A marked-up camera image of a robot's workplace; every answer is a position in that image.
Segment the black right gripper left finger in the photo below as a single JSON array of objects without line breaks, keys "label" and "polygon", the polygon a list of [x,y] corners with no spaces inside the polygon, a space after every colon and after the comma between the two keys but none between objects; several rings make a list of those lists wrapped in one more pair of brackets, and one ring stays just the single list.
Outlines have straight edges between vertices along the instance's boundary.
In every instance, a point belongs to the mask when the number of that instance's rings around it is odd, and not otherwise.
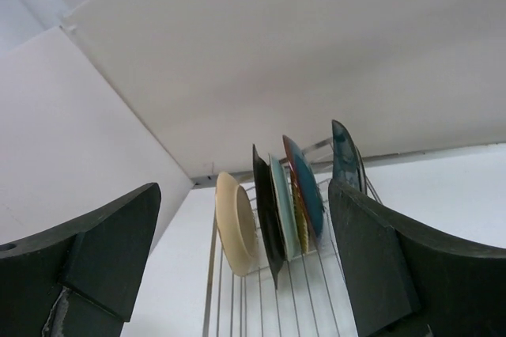
[{"label": "black right gripper left finger", "polygon": [[41,314],[66,287],[128,321],[157,225],[160,187],[144,184],[43,232],[1,246],[1,319]]}]

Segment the dark teal round plate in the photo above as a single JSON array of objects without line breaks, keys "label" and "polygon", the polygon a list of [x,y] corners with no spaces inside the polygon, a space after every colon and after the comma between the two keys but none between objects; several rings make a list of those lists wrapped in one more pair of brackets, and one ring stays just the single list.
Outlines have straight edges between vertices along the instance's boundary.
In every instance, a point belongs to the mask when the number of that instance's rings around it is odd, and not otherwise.
[{"label": "dark teal round plate", "polygon": [[301,148],[287,135],[282,136],[286,156],[289,160],[303,204],[310,233],[320,241],[323,234],[324,205],[315,174]]}]

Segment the brown square plate black rim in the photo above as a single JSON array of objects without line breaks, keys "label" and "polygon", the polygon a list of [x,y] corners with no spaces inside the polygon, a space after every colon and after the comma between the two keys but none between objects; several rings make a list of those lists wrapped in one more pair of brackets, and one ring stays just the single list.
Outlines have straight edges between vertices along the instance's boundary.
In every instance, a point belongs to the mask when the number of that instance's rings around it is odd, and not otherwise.
[{"label": "brown square plate black rim", "polygon": [[270,166],[259,156],[256,145],[252,146],[252,163],[259,224],[274,288],[277,290],[278,275],[285,261],[285,247]]}]

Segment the light blue flower plate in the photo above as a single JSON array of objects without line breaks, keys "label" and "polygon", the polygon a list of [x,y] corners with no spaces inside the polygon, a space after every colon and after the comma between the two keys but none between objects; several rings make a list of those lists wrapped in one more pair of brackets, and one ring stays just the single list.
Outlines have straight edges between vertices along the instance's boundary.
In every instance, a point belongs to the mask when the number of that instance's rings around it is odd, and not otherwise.
[{"label": "light blue flower plate", "polygon": [[271,153],[269,154],[269,163],[274,195],[278,205],[278,217],[285,246],[285,256],[287,261],[291,261],[300,253],[300,239],[289,182],[281,162]]}]

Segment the beige plate with orange leaves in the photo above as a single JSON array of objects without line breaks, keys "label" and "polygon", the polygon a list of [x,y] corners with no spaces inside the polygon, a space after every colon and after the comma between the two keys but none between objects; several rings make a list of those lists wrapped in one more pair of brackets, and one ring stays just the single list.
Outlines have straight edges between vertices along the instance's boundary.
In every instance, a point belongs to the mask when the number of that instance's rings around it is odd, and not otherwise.
[{"label": "beige plate with orange leaves", "polygon": [[215,216],[228,264],[244,277],[259,256],[255,217],[246,190],[227,172],[217,177]]}]

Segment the dark teal square plate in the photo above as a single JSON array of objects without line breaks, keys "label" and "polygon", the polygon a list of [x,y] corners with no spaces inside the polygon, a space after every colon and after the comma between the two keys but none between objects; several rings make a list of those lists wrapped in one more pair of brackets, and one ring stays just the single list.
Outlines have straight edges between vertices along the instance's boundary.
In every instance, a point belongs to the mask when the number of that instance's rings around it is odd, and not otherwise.
[{"label": "dark teal square plate", "polygon": [[333,119],[333,172],[332,177],[343,180],[351,187],[367,194],[366,175],[361,154],[345,126]]}]

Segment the woven bamboo round plate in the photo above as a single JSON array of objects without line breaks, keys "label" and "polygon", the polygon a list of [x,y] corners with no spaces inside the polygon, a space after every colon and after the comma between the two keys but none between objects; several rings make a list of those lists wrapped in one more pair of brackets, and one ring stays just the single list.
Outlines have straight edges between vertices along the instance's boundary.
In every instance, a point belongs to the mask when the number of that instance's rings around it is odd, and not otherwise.
[{"label": "woven bamboo round plate", "polygon": [[308,235],[308,224],[304,216],[302,209],[302,202],[298,191],[293,192],[294,198],[294,213],[296,218],[297,233],[300,241],[300,250],[302,254],[306,254],[309,251],[309,235]]}]

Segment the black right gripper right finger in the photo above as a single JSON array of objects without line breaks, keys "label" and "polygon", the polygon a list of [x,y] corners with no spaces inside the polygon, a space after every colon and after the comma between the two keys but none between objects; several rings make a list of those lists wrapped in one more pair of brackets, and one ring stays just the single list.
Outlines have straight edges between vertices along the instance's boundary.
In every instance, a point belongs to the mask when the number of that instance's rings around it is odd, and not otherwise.
[{"label": "black right gripper right finger", "polygon": [[360,336],[503,336],[505,250],[445,233],[341,180],[330,216]]}]

